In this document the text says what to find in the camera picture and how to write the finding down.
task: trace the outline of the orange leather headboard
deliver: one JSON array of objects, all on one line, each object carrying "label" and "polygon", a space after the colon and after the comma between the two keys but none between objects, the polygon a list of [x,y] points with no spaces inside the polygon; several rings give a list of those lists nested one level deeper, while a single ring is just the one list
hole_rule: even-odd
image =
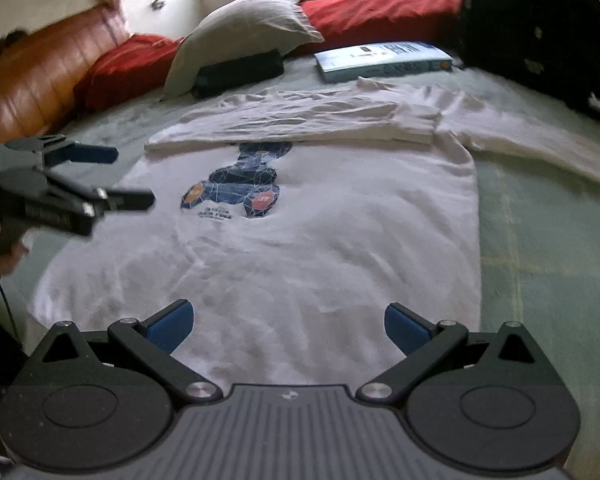
[{"label": "orange leather headboard", "polygon": [[129,38],[124,20],[97,6],[53,23],[0,54],[0,142],[57,131],[72,117],[74,87]]}]

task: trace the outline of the metal screw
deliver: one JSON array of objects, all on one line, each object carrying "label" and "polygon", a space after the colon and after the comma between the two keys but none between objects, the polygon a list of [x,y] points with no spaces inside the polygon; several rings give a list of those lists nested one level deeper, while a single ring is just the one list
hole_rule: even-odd
[{"label": "metal screw", "polygon": [[391,386],[384,383],[369,383],[362,386],[362,394],[367,399],[387,399],[393,392]]},{"label": "metal screw", "polygon": [[187,386],[186,392],[193,399],[208,399],[216,394],[218,387],[215,384],[201,381],[199,383],[191,383]]},{"label": "metal screw", "polygon": [[93,205],[89,204],[88,202],[84,202],[82,204],[82,212],[91,218],[96,216],[96,210],[93,208]]}]

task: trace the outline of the blue book cover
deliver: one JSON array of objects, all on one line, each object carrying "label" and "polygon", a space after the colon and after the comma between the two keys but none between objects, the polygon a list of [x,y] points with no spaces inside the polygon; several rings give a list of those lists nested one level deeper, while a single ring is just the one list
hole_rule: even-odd
[{"label": "blue book cover", "polygon": [[327,83],[359,77],[398,77],[446,70],[453,59],[427,43],[397,41],[338,48],[315,54],[318,69]]}]

